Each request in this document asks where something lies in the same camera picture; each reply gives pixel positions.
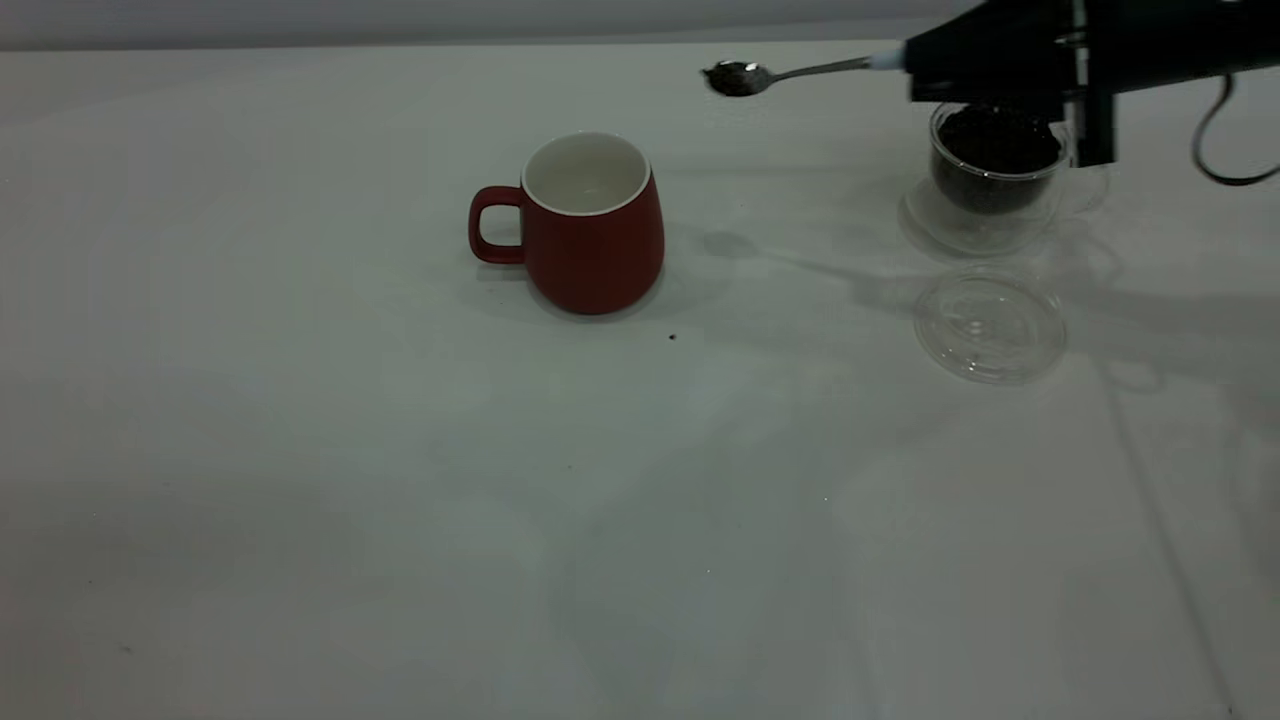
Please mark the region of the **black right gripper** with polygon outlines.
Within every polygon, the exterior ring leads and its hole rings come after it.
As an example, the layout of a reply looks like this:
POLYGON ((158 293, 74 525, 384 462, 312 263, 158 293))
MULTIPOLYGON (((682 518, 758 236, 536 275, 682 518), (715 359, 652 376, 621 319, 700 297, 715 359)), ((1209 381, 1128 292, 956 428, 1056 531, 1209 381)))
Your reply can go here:
POLYGON ((1074 29, 1073 1, 983 1, 905 42, 910 99, 1061 105, 1279 63, 1276 1, 1087 1, 1084 12, 1080 90, 1048 68, 1074 29))

